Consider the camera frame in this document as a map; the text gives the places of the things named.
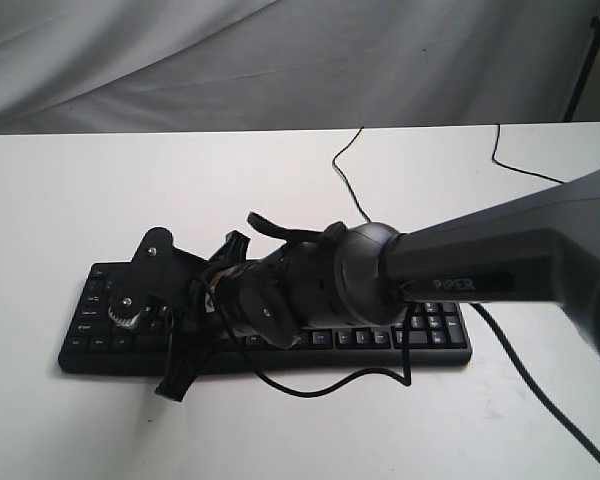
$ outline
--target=white table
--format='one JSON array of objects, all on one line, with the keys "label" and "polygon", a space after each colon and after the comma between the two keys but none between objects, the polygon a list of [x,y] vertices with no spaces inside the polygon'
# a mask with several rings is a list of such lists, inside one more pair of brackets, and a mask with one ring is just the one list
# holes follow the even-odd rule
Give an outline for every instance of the white table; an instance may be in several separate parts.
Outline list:
[{"label": "white table", "polygon": [[[252,376],[197,381],[183,404],[155,380],[78,378],[56,356],[89,266],[144,232],[210,255],[246,224],[360,223],[330,161],[354,131],[0,137],[0,480],[600,479],[470,309],[461,370],[405,389],[360,379],[318,400]],[[369,215],[413,231],[551,187],[490,163],[495,128],[365,130],[341,165]],[[600,124],[505,126],[499,158],[570,180],[600,168]],[[549,396],[600,447],[600,360],[551,305],[494,305]],[[341,373],[280,374],[303,389]]]}]

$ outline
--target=white backdrop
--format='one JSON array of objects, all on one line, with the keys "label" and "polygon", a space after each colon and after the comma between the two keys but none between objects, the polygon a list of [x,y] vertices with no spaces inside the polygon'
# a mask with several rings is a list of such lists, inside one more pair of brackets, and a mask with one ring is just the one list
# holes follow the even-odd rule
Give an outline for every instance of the white backdrop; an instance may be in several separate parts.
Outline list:
[{"label": "white backdrop", "polygon": [[0,133],[559,121],[600,0],[0,0]]}]

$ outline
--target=black cable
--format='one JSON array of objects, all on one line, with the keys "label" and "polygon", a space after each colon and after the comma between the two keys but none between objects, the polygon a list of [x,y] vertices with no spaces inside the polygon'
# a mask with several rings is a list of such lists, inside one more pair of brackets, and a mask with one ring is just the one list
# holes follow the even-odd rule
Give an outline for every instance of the black cable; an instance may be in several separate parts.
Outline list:
[{"label": "black cable", "polygon": [[[405,387],[408,387],[409,385],[411,385],[411,372],[409,370],[409,365],[406,365],[406,366],[404,366],[404,369],[405,369],[405,371],[409,370],[408,379],[401,377],[399,374],[397,374],[393,370],[389,370],[388,368],[370,367],[370,368],[362,368],[360,370],[356,370],[355,372],[344,377],[342,380],[339,380],[338,382],[334,383],[333,385],[323,388],[321,390],[314,390],[311,392],[302,392],[299,390],[294,390],[292,388],[286,387],[286,386],[276,382],[275,380],[272,380],[271,378],[269,378],[262,371],[262,369],[258,365],[255,364],[253,359],[251,359],[251,357],[249,357],[249,355],[247,355],[247,353],[242,348],[240,341],[238,340],[238,338],[234,335],[233,331],[231,330],[231,326],[229,325],[229,321],[227,319],[227,314],[225,313],[224,309],[222,308],[222,305],[220,304],[220,302],[217,301],[215,293],[214,293],[213,289],[211,288],[211,286],[202,277],[195,276],[194,278],[198,283],[200,283],[202,288],[206,291],[207,295],[209,295],[209,298],[211,299],[211,302],[213,303],[213,305],[216,309],[216,313],[218,314],[220,321],[223,323],[223,325],[227,331],[227,334],[229,335],[229,338],[231,339],[231,342],[235,346],[236,350],[240,353],[240,355],[242,356],[244,361],[249,365],[249,367],[251,367],[251,370],[253,371],[253,373],[258,378],[260,378],[260,380],[262,380],[264,383],[266,383],[270,387],[275,388],[276,390],[286,393],[287,395],[292,395],[294,397],[317,398],[317,397],[322,397],[324,395],[328,395],[330,393],[335,392],[336,390],[344,387],[346,384],[352,382],[356,378],[360,378],[365,375],[371,375],[371,374],[386,375],[387,377],[395,380],[396,382],[404,385]],[[414,312],[415,312],[415,306],[409,305],[407,307],[407,314],[410,314],[410,313],[413,314]],[[408,349],[408,342],[406,345],[403,342],[403,349],[404,348]]]},{"label": "black cable", "polygon": [[564,428],[566,428],[571,435],[575,437],[580,445],[584,447],[584,449],[591,454],[593,458],[600,464],[600,450],[596,447],[589,438],[582,433],[582,431],[574,425],[574,423],[569,420],[569,418],[560,411],[558,407],[547,397],[547,395],[542,391],[542,389],[535,382],[531,374],[527,371],[526,367],[516,354],[515,350],[509,343],[506,335],[497,324],[495,319],[491,316],[489,312],[480,304],[472,303],[471,306],[475,309],[476,312],[480,314],[482,318],[484,318],[485,322],[491,327],[493,333],[495,333],[496,337],[502,344],[502,348],[504,348],[505,353],[513,363],[513,366],[516,368],[524,383],[527,384],[529,389],[534,393],[534,395],[540,400],[540,403],[544,405],[544,407],[551,412],[551,414],[558,420]]},{"label": "black cable", "polygon": [[340,150],[338,153],[336,153],[336,156],[333,157],[333,160],[331,160],[331,166],[338,173],[338,175],[340,176],[340,178],[346,185],[347,190],[349,190],[349,195],[351,195],[351,198],[353,199],[353,203],[356,205],[356,208],[358,209],[358,212],[360,212],[360,215],[362,215],[362,218],[364,218],[365,222],[371,223],[371,219],[369,218],[369,215],[367,215],[366,212],[362,209],[362,206],[360,205],[360,202],[358,201],[358,197],[356,196],[356,192],[353,191],[353,188],[351,187],[351,184],[349,183],[349,179],[347,178],[347,176],[344,174],[344,172],[340,169],[340,167],[336,163],[336,160],[338,159],[338,157],[340,155],[342,155],[351,145],[353,145],[353,142],[355,142],[356,138],[358,138],[358,136],[360,136],[360,133],[362,132],[362,130],[364,130],[364,127],[360,127],[358,132],[353,136],[353,138],[349,141],[349,143],[347,143],[342,150]]},{"label": "black cable", "polygon": [[498,145],[500,144],[500,130],[501,130],[501,125],[499,123],[496,123],[496,141],[495,141],[495,144],[493,145],[493,153],[491,154],[491,161],[493,163],[495,163],[496,165],[498,165],[502,168],[506,168],[507,170],[511,170],[513,172],[522,173],[524,175],[531,175],[532,177],[543,178],[544,180],[549,180],[550,182],[555,182],[555,183],[560,183],[560,184],[565,183],[562,180],[558,180],[557,178],[553,178],[548,175],[543,175],[542,173],[536,173],[536,172],[530,172],[528,170],[522,170],[520,168],[505,165],[504,163],[498,161],[496,159],[496,153],[498,152]]}]

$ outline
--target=robotic arm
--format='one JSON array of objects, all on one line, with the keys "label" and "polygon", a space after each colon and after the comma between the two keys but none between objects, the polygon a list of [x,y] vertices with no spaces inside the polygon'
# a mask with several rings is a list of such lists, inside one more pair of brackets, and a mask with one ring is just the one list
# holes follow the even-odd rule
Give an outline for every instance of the robotic arm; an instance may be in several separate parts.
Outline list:
[{"label": "robotic arm", "polygon": [[600,355],[600,171],[410,234],[381,223],[313,232],[253,213],[248,221],[282,247],[247,260],[249,239],[234,231],[205,260],[154,228],[118,279],[114,322],[134,328],[154,307],[171,312],[158,393],[181,400],[195,367],[226,341],[218,308],[236,336],[290,348],[304,327],[394,324],[412,301],[552,301]]}]

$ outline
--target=black keyboard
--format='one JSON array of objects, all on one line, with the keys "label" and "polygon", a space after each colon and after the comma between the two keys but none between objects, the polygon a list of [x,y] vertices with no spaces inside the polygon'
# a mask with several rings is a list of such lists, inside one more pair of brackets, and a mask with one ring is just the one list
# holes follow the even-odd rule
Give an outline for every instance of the black keyboard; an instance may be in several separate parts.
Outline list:
[{"label": "black keyboard", "polygon": [[[162,376],[168,335],[163,311],[144,316],[133,332],[107,317],[109,292],[126,263],[97,263],[85,283],[69,325],[58,363],[67,373],[124,376]],[[413,365],[464,365],[471,344],[462,313],[453,303],[425,303],[410,319],[409,345]],[[262,337],[241,339],[264,371],[360,368],[402,365],[402,324],[381,328],[306,330],[290,350],[267,345]],[[240,354],[228,346],[203,374],[249,372]]]}]

